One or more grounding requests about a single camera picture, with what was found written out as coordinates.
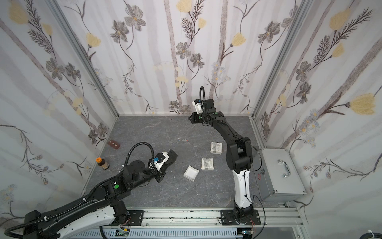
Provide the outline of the white box base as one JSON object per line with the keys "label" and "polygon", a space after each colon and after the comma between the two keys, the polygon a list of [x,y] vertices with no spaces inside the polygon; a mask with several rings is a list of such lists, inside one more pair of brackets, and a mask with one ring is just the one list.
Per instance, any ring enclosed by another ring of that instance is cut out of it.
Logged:
{"label": "white box base", "polygon": [[199,170],[191,167],[190,165],[188,166],[188,168],[186,169],[185,173],[184,173],[184,177],[192,182],[195,181],[197,175],[199,174]]}

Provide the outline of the white jewelry box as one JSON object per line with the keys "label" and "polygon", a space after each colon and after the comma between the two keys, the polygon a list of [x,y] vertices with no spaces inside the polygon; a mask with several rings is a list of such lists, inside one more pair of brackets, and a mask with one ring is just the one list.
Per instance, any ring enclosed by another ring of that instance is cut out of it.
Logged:
{"label": "white jewelry box", "polygon": [[210,148],[210,153],[221,155],[222,154],[222,143],[212,142],[211,148]]}

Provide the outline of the white jewelry box lid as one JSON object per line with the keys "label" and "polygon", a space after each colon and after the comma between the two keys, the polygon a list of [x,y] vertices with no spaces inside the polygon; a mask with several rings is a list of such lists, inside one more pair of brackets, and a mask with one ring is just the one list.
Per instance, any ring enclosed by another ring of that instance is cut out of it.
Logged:
{"label": "white jewelry box lid", "polygon": [[202,170],[214,170],[213,158],[202,158]]}

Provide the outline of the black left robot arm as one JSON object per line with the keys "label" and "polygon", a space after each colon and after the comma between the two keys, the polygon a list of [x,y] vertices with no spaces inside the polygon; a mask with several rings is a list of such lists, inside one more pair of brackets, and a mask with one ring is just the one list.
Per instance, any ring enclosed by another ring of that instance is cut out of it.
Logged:
{"label": "black left robot arm", "polygon": [[125,164],[116,176],[100,182],[84,197],[46,213],[32,211],[23,224],[4,234],[15,239],[66,239],[97,226],[121,225],[129,218],[123,199],[152,179],[161,182],[173,163],[168,159],[158,166],[155,160]]}

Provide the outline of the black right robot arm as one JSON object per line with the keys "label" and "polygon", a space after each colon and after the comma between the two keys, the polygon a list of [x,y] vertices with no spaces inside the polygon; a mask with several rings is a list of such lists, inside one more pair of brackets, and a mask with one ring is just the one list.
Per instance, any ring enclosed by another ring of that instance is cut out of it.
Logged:
{"label": "black right robot arm", "polygon": [[226,163],[233,173],[235,185],[233,215],[238,223],[243,224],[254,214],[249,188],[249,172],[253,163],[251,140],[233,129],[225,115],[216,110],[213,100],[196,99],[192,106],[195,112],[189,117],[191,123],[211,126],[227,144]]}

